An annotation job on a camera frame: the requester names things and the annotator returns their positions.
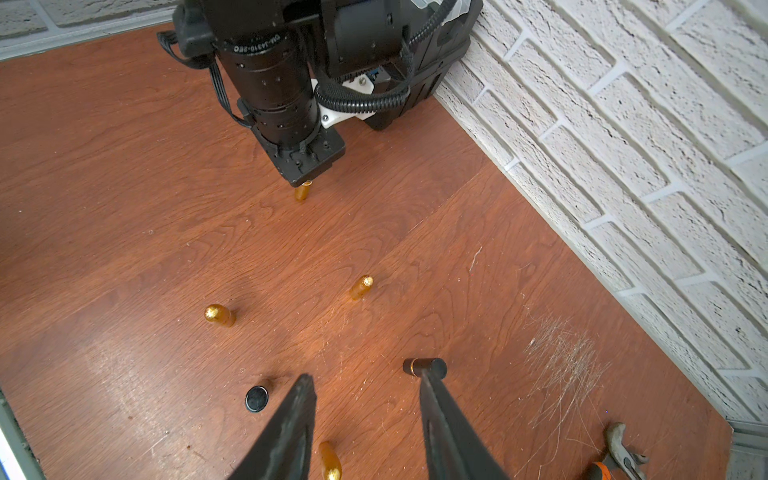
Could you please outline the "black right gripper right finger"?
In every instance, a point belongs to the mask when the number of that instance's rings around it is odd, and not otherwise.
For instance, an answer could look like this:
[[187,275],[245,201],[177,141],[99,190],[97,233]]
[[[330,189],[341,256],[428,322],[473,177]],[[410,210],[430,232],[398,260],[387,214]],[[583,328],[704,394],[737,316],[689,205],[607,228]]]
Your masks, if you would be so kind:
[[508,479],[442,380],[420,374],[419,400],[429,479]]

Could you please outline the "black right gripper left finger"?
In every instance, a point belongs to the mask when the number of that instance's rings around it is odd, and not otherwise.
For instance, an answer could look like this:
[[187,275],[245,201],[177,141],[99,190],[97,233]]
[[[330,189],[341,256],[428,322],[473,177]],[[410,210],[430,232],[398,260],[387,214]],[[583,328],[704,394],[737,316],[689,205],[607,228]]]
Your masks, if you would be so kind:
[[313,378],[303,373],[229,479],[307,480],[316,402]]

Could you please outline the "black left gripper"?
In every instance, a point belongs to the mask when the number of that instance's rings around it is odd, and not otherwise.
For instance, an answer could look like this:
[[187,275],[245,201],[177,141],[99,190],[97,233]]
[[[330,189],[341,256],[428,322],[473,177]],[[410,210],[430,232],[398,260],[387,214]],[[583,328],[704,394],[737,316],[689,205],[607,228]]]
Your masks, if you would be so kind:
[[280,175],[292,186],[314,180],[328,170],[346,151],[346,144],[334,127],[318,124],[305,140],[292,146],[280,146],[259,134],[265,150]]

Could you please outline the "dark brown lipstick cap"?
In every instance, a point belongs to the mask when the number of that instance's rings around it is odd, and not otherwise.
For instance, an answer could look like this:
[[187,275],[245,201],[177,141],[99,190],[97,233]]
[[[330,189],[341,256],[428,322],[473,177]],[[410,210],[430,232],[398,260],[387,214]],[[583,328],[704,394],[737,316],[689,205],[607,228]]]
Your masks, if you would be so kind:
[[420,377],[423,373],[432,373],[440,380],[447,376],[447,364],[441,358],[407,358],[403,362],[403,371],[410,376]]

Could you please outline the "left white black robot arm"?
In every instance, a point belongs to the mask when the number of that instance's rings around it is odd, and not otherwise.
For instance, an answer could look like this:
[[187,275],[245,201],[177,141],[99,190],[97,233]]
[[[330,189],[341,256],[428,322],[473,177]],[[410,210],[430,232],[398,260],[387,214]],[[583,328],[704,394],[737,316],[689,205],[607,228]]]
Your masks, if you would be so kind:
[[351,118],[383,130],[467,52],[479,1],[183,1],[157,36],[293,187],[345,153]]

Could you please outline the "gold lipstick cap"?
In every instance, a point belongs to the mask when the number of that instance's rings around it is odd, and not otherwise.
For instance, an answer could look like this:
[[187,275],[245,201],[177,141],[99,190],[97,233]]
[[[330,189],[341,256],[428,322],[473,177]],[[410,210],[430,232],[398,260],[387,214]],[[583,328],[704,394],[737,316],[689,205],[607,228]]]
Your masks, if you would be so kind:
[[310,194],[312,184],[313,184],[312,181],[305,181],[301,185],[296,187],[294,191],[295,200],[298,202],[305,201]]

